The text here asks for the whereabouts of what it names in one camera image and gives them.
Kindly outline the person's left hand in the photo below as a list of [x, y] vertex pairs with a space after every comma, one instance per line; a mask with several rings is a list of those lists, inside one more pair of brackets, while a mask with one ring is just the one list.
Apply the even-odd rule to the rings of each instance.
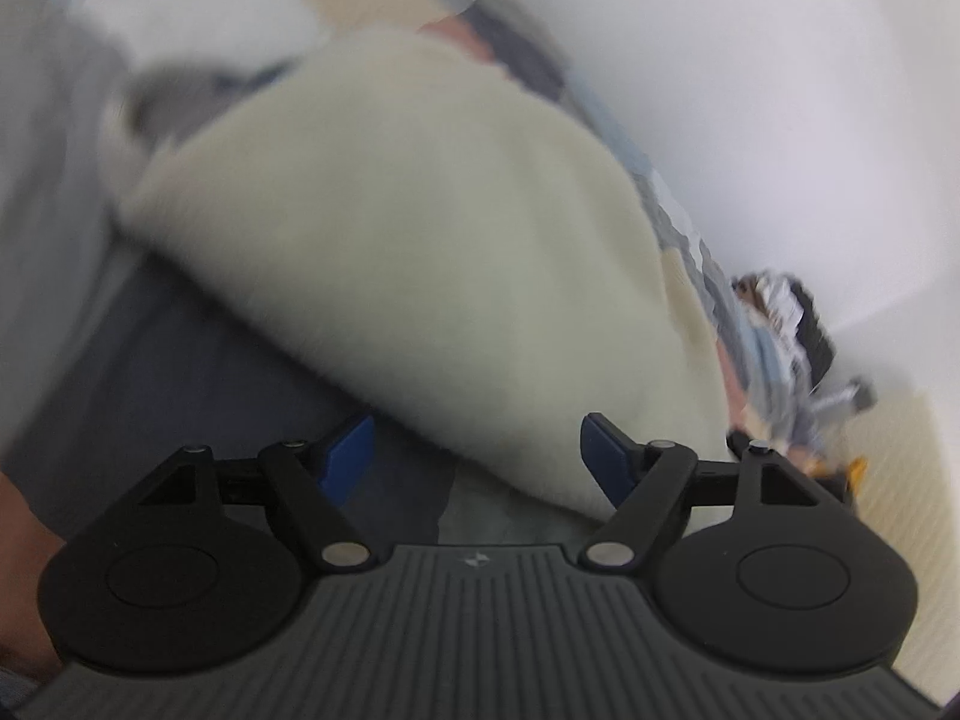
[[2, 476], [0, 601], [2, 667], [47, 681], [62, 668], [37, 608], [39, 578], [64, 542], [31, 512], [26, 499]]

